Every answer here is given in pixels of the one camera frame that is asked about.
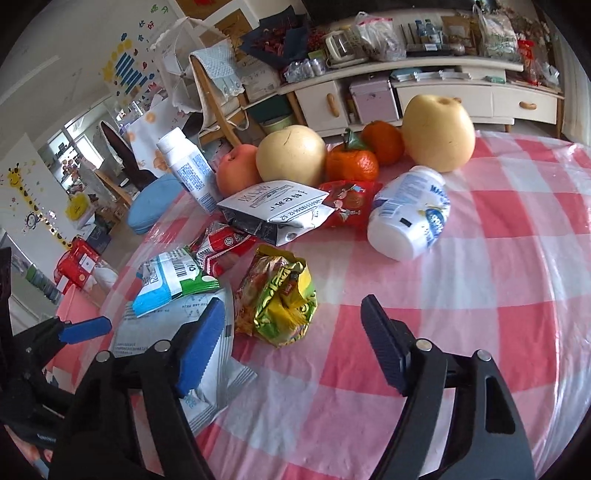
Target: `tv cabinet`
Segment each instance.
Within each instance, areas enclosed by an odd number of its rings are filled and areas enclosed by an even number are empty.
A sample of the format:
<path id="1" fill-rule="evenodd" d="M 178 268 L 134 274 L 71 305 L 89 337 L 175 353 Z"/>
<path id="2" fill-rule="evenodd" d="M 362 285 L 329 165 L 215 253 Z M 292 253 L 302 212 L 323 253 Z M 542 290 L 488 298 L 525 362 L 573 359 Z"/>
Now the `tv cabinet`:
<path id="1" fill-rule="evenodd" d="M 274 95 L 287 95 L 299 124 L 308 125 L 323 137 L 339 135 L 347 127 L 355 131 L 364 127 L 363 124 L 351 124 L 347 114 L 344 94 L 354 77 L 409 67 L 451 68 L 470 73 L 472 79 L 393 82 L 403 116 L 415 95 L 443 95 L 461 101 L 474 123 L 502 124 L 509 131 L 515 119 L 533 120 L 555 125 L 556 137 L 560 137 L 564 102 L 561 93 L 521 83 L 491 83 L 485 80 L 486 76 L 506 79 L 507 71 L 521 72 L 523 65 L 483 57 L 419 57 L 365 63 L 285 85 Z M 393 125 L 401 123 L 402 120 L 392 122 Z"/>

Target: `blue gripper pad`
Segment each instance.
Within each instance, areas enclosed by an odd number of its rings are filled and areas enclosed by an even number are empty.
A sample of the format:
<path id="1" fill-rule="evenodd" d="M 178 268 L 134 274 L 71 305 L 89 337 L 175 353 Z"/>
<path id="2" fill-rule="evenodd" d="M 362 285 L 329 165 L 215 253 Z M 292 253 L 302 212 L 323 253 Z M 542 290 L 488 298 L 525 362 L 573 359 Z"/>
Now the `blue gripper pad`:
<path id="1" fill-rule="evenodd" d="M 226 310 L 223 301 L 213 298 L 196 322 L 193 337 L 187 342 L 180 358 L 180 370 L 176 384 L 179 396 L 186 397 L 189 390 L 197 388 L 213 350 L 226 324 Z"/>
<path id="2" fill-rule="evenodd" d="M 65 326 L 59 334 L 59 339 L 60 342 L 72 345 L 106 335 L 110 331 L 111 321 L 107 317 L 97 317 Z"/>

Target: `box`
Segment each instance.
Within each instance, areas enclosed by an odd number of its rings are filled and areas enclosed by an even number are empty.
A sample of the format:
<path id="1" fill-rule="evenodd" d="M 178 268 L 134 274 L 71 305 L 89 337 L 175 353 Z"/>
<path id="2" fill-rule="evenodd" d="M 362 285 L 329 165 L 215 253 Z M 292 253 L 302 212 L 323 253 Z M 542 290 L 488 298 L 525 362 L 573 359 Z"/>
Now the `box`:
<path id="1" fill-rule="evenodd" d="M 362 124 L 374 120 L 392 122 L 400 119 L 388 74 L 370 75 L 367 79 L 357 80 L 351 83 L 349 90 Z"/>
<path id="2" fill-rule="evenodd" d="M 281 85 L 279 73 L 273 67 L 250 55 L 238 62 L 238 70 L 249 103 L 272 94 Z"/>

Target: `green leaf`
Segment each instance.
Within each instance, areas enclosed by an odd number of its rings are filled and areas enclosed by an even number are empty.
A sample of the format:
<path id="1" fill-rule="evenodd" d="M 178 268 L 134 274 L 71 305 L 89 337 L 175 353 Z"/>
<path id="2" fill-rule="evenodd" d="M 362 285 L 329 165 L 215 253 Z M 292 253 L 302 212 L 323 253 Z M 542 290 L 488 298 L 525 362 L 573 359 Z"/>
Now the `green leaf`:
<path id="1" fill-rule="evenodd" d="M 343 143 L 345 144 L 345 151 L 371 150 L 371 148 L 359 138 L 359 135 L 353 132 L 350 128 L 345 130 L 345 133 L 343 134 Z"/>

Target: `metal screw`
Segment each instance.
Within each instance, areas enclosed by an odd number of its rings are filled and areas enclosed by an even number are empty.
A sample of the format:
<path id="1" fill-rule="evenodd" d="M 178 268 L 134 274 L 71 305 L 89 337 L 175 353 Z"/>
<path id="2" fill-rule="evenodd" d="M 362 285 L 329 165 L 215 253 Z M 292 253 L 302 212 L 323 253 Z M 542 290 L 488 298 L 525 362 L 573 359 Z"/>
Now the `metal screw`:
<path id="1" fill-rule="evenodd" d="M 492 359 L 492 355 L 489 352 L 487 352 L 486 350 L 478 350 L 476 352 L 476 355 L 483 362 L 488 362 Z"/>
<path id="2" fill-rule="evenodd" d="M 102 364 L 106 362 L 109 358 L 111 358 L 111 352 L 109 352 L 108 350 L 103 350 L 102 352 L 96 354 L 95 360 L 98 363 Z"/>
<path id="3" fill-rule="evenodd" d="M 430 352 L 431 348 L 433 348 L 433 344 L 429 340 L 419 338 L 419 340 L 417 340 L 417 348 L 423 352 Z"/>
<path id="4" fill-rule="evenodd" d="M 168 340 L 160 340 L 159 342 L 156 342 L 156 345 L 154 345 L 154 350 L 160 353 L 167 352 L 169 348 L 170 342 Z"/>

